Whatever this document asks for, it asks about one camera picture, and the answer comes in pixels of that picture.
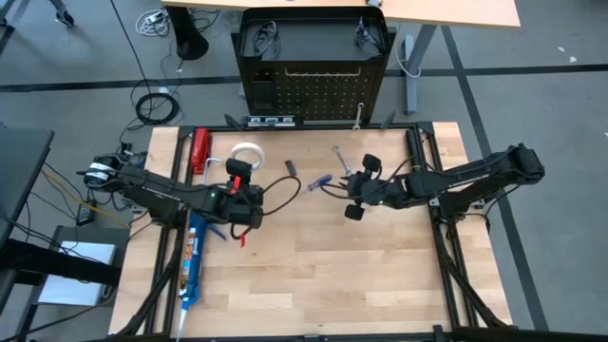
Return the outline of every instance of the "wooden desk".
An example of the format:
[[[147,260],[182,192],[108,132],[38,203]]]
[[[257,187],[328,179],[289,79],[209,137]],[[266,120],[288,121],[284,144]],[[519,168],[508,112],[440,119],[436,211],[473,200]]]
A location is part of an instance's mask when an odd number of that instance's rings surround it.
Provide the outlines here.
[[[164,6],[247,10],[254,7],[365,6],[365,0],[162,0]],[[384,0],[387,20],[435,25],[518,28],[514,0]]]
[[[436,123],[435,134],[444,168],[467,161],[456,123]],[[176,136],[177,128],[154,129],[147,169],[170,172]],[[342,175],[333,145],[340,146],[354,168],[365,153],[374,154],[387,175],[408,154],[404,136],[403,129],[214,133],[212,156],[226,159],[236,143],[257,143],[267,161],[252,183],[266,186],[286,176],[284,161],[292,160],[302,183],[308,184],[327,173]],[[402,171],[409,171],[409,165]],[[223,165],[213,165],[208,172],[210,182],[227,179]],[[294,190],[292,180],[269,190],[265,211]],[[363,220],[353,221],[343,216],[347,204],[321,191],[304,193],[264,218],[243,249],[237,241],[208,235],[201,300],[190,310],[182,336],[418,333],[429,332],[434,324],[449,330],[426,206],[399,211],[372,207]],[[227,233],[228,227],[220,229]],[[458,223],[458,231],[470,283],[494,313],[509,322],[483,220],[469,217]],[[159,234],[159,229],[148,228],[128,246],[111,333],[123,327],[150,287]],[[459,291],[456,296],[465,322]],[[159,321],[163,309],[161,304]]]

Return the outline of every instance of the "black pegboard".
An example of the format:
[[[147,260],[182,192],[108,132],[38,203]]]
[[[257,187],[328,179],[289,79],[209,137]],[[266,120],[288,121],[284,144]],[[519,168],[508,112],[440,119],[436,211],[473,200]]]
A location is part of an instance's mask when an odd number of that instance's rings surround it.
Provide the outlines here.
[[[372,23],[370,30],[384,51],[370,54],[354,43],[362,16]],[[253,56],[248,39],[269,20],[277,22],[281,40],[275,60]],[[363,104],[361,120],[368,123],[393,39],[376,8],[246,10],[233,42],[250,115],[354,120],[358,104]]]

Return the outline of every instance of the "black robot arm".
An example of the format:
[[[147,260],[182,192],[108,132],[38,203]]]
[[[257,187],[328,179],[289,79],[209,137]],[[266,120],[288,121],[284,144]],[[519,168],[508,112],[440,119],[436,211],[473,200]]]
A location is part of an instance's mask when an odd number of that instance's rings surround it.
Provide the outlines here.
[[[89,189],[118,192],[146,207],[150,216],[172,224],[185,206],[211,223],[234,223],[258,228],[261,225],[262,189],[250,184],[251,164],[229,159],[224,184],[187,185],[144,170],[123,156],[108,154],[96,157],[82,172]]]
[[[344,178],[348,181],[344,187],[349,199],[355,201],[347,206],[345,216],[349,219],[363,217],[362,203],[404,209],[424,205],[433,199],[438,200],[442,217],[457,218],[474,201],[493,198],[507,185],[534,184],[544,177],[544,167],[536,153],[523,144],[446,171],[424,171],[418,165],[411,173],[395,175],[388,180],[371,177],[382,169],[376,157],[366,155],[363,166],[365,171]],[[448,191],[459,186],[465,188]]]

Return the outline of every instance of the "white tape roll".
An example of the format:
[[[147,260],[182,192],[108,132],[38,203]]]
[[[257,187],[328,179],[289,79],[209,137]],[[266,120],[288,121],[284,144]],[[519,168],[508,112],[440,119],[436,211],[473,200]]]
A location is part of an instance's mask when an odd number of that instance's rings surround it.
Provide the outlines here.
[[[258,170],[258,168],[260,168],[266,160],[266,157],[264,156],[264,151],[262,150],[262,148],[256,144],[254,144],[253,142],[237,143],[235,145],[235,147],[232,148],[232,151],[230,152],[230,158],[236,159],[237,154],[242,151],[249,151],[249,152],[254,152],[255,154],[257,154],[259,161],[252,165],[252,171]]]

